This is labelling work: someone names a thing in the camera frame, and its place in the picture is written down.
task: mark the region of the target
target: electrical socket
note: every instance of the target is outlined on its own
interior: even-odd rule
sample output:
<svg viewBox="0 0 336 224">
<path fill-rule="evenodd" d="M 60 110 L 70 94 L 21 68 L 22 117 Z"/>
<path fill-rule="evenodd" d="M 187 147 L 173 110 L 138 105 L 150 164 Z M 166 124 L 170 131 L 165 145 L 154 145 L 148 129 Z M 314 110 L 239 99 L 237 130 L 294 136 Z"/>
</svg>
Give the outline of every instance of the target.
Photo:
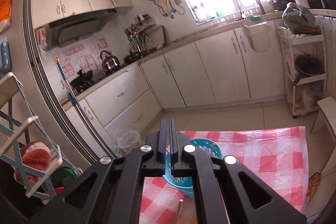
<svg viewBox="0 0 336 224">
<path fill-rule="evenodd" d="M 181 0 L 174 0 L 174 2 L 175 2 L 176 5 L 180 5 L 182 3 Z"/>
</svg>

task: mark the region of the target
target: metal bolt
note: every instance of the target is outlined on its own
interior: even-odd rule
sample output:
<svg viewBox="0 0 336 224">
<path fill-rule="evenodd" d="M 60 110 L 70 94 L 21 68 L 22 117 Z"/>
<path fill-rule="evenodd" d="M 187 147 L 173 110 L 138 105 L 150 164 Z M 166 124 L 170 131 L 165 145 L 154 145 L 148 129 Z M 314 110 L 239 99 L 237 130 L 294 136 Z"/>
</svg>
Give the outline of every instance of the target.
<svg viewBox="0 0 336 224">
<path fill-rule="evenodd" d="M 187 144 L 183 149 L 184 149 L 185 152 L 191 153 L 191 152 L 194 152 L 196 150 L 196 147 L 194 147 L 194 145 L 192 145 L 192 144 Z"/>
<path fill-rule="evenodd" d="M 112 159 L 109 156 L 104 156 L 100 158 L 100 163 L 101 164 L 109 164 L 112 161 Z"/>
<path fill-rule="evenodd" d="M 142 152 L 149 152 L 149 151 L 152 150 L 152 147 L 148 144 L 145 144 L 142 147 L 140 147 L 140 149 L 141 149 Z"/>
<path fill-rule="evenodd" d="M 226 156 L 224 160 L 227 164 L 235 164 L 237 161 L 237 159 L 234 156 Z"/>
</svg>

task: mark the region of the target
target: blue basket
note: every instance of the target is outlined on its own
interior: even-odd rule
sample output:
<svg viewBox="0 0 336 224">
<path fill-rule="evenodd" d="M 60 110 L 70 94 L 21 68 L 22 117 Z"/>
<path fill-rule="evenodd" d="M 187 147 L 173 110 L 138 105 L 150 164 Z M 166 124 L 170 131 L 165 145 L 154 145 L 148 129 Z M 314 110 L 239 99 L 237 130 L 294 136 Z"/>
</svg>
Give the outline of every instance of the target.
<svg viewBox="0 0 336 224">
<path fill-rule="evenodd" d="M 219 146 L 208 139 L 193 139 L 190 140 L 190 143 L 196 147 L 199 147 L 205 150 L 207 153 L 210 152 L 211 147 L 213 146 L 212 157 L 216 157 L 221 159 L 222 152 Z M 171 166 L 170 166 L 170 155 L 166 155 L 166 172 L 163 175 L 164 179 L 172 186 L 179 189 L 181 192 L 185 193 L 188 197 L 194 198 L 194 189 L 193 189 L 193 181 L 191 177 L 184 178 L 175 178 L 171 175 Z"/>
</svg>

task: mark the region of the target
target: cabinet handle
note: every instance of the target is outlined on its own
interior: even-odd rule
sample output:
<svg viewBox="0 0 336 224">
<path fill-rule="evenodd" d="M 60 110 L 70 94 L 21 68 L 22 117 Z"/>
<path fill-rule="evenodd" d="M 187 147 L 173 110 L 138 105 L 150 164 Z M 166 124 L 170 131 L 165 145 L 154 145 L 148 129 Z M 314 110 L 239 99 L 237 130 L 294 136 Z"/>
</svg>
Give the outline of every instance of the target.
<svg viewBox="0 0 336 224">
<path fill-rule="evenodd" d="M 143 114 L 141 114 L 133 123 L 138 122 L 142 118 Z"/>
<path fill-rule="evenodd" d="M 87 115 L 87 116 L 89 116 L 88 118 L 89 118 L 89 120 L 93 120 L 93 117 L 92 117 L 92 115 L 91 115 L 91 113 L 90 113 L 90 111 L 89 111 L 89 109 L 87 108 L 87 107 L 84 107 L 84 113 Z"/>
<path fill-rule="evenodd" d="M 174 68 L 172 67 L 172 65 L 171 65 L 171 63 L 170 63 L 169 58 L 167 58 L 167 63 L 168 63 L 168 66 L 170 67 L 170 69 L 171 69 L 172 71 L 174 71 Z"/>
<path fill-rule="evenodd" d="M 236 43 L 235 43 L 235 40 L 233 39 L 233 37 L 231 38 L 231 40 L 232 40 L 233 47 L 235 48 L 236 54 L 238 54 L 237 46 L 236 46 Z"/>
<path fill-rule="evenodd" d="M 240 41 L 241 41 L 241 44 L 243 45 L 244 52 L 246 52 L 244 39 L 241 35 L 240 35 Z"/>
<path fill-rule="evenodd" d="M 119 95 L 117 95 L 117 97 L 120 97 L 120 96 L 124 95 L 126 91 L 127 90 L 124 90 L 122 93 L 120 93 Z"/>
<path fill-rule="evenodd" d="M 165 70 L 166 73 L 169 73 L 169 71 L 165 67 L 165 64 L 164 64 L 163 60 L 161 60 L 161 61 L 162 61 L 162 67 L 163 67 L 163 69 Z"/>
</svg>

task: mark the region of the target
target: kettle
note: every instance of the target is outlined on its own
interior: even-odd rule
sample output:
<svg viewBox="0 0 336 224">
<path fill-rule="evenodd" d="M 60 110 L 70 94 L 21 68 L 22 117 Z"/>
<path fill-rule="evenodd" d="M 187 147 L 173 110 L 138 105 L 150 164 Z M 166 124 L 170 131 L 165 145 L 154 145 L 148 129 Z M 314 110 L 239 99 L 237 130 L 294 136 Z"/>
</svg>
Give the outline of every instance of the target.
<svg viewBox="0 0 336 224">
<path fill-rule="evenodd" d="M 108 54 L 108 56 L 105 57 L 105 59 L 103 59 L 103 56 L 102 56 L 103 52 Z M 118 58 L 115 57 L 114 55 L 110 54 L 107 51 L 101 51 L 100 59 L 103 60 L 101 66 L 102 66 L 105 73 L 120 66 L 120 62 L 119 62 Z"/>
</svg>

